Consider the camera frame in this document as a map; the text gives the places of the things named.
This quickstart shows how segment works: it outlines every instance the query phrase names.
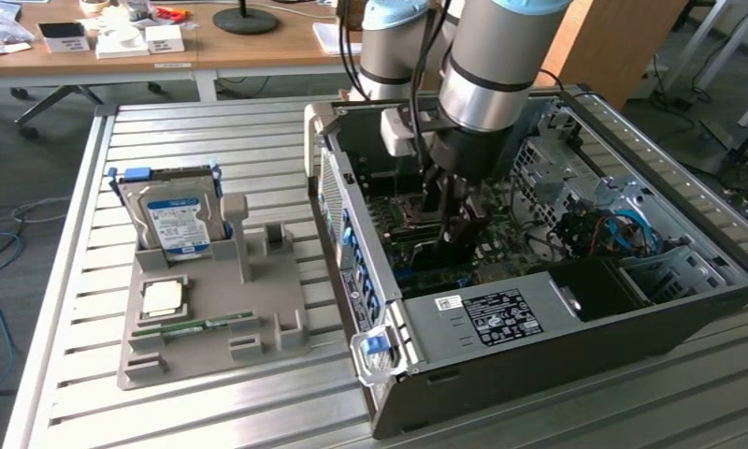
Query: black lamp stand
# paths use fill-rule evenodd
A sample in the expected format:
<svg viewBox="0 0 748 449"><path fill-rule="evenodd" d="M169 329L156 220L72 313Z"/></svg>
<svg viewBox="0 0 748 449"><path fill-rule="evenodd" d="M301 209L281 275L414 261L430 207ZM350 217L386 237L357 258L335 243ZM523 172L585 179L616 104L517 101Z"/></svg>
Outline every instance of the black lamp stand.
<svg viewBox="0 0 748 449"><path fill-rule="evenodd" d="M261 9L247 8L247 0L214 15L214 24L235 35L262 35L279 26L278 17Z"/></svg>

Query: robotic arm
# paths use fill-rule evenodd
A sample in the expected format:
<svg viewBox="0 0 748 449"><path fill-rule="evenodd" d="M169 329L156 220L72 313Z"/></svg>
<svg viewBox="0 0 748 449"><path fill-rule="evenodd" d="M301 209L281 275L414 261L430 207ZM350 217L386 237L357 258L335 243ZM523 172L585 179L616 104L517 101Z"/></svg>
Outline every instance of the robotic arm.
<svg viewBox="0 0 748 449"><path fill-rule="evenodd" d="M429 67L433 62L446 64L438 111L431 120L423 114L421 121L427 120L427 125L419 123L431 142L430 157L423 157L425 201L418 213L442 217L442 233L438 242L415 252L415 268L445 266L474 251L474 241L490 223L481 201L482 181L527 102L570 1L471 0L466 7L459 0L451 3L446 32L429 55ZM375 32L370 17L377 17L378 7L395 3L413 5L415 17L407 19L406 14L395 21L398 26ZM370 0L362 81L373 99L407 97L411 64L418 59L414 42L423 42L426 30L433 28L427 7L429 2L419 0ZM382 133L394 156L415 152L425 156L413 145L415 128L406 107L383 112Z"/></svg>

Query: slotted aluminum table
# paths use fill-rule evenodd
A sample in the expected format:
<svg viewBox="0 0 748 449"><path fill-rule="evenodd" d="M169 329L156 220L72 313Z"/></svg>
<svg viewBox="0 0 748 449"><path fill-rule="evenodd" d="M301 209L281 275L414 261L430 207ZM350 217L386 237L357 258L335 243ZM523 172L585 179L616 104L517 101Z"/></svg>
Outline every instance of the slotted aluminum table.
<svg viewBox="0 0 748 449"><path fill-rule="evenodd" d="M329 99L131 106L95 118L6 447L748 448L748 307L668 355L394 440L371 439L305 188L303 110ZM644 143L597 100L590 108ZM136 233L106 172L213 159L226 191L249 194L251 232L278 217L295 233L314 349L123 391L116 370ZM673 163L660 159L664 173ZM694 186L682 182L682 189ZM716 208L709 194L693 200ZM745 222L720 213L748 247Z"/></svg>

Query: office chair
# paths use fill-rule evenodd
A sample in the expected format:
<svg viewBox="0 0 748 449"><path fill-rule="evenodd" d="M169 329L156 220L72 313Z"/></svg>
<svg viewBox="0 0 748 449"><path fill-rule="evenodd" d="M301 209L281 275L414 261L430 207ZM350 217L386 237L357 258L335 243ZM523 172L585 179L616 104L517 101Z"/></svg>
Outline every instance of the office chair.
<svg viewBox="0 0 748 449"><path fill-rule="evenodd" d="M154 94L163 93L163 87L158 82L148 82L147 89L150 89L150 92L152 92ZM39 138L39 130L32 126L26 126L26 123L28 123L34 119L34 117L36 117L46 110L48 110L50 107L52 107L52 105L55 105L59 101L67 98L70 94L83 95L98 106L104 104L103 100L91 91L88 86L86 85L60 86L55 91L50 93L48 96L43 98L43 100L39 103L34 105L31 109L26 111L23 116L14 121L19 126L20 136L30 139ZM30 98L28 91L26 89L12 88L11 95L22 100Z"/></svg>

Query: chair wheel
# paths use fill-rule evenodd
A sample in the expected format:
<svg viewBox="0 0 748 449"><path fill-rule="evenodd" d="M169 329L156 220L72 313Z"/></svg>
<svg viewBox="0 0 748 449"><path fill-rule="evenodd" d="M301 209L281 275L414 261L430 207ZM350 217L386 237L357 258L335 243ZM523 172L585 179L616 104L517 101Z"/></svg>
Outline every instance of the chair wheel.
<svg viewBox="0 0 748 449"><path fill-rule="evenodd" d="M163 87L158 82L148 82L147 83L147 89L154 94L162 94L163 93Z"/></svg>
<svg viewBox="0 0 748 449"><path fill-rule="evenodd" d="M36 128L31 128L30 126L20 126L20 136L28 140L35 140L39 138L39 130Z"/></svg>
<svg viewBox="0 0 748 449"><path fill-rule="evenodd" d="M28 91L26 89L11 88L11 96L18 100L27 100L30 98Z"/></svg>

